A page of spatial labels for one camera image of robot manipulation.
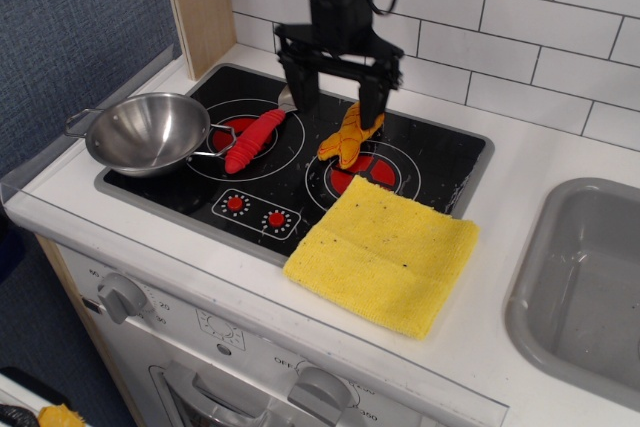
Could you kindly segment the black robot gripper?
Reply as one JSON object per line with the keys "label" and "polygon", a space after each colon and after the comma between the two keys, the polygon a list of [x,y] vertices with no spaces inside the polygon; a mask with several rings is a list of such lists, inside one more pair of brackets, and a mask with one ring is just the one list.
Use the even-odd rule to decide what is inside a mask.
{"label": "black robot gripper", "polygon": [[373,0],[309,0],[309,24],[280,24],[279,61],[298,110],[317,108],[319,72],[358,80],[360,122],[370,129],[385,111],[389,91],[400,85],[404,52],[373,30],[384,12]]}

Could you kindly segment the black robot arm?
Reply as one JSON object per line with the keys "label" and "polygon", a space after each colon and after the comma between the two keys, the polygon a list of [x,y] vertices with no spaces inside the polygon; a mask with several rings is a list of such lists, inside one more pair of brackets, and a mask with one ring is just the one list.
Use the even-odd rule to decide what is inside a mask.
{"label": "black robot arm", "polygon": [[309,0],[309,24],[279,24],[278,52],[295,105],[304,110],[319,102],[319,75],[359,83],[361,127],[369,129],[384,113],[389,91],[400,85],[404,52],[379,37],[375,15],[387,15],[374,0]]}

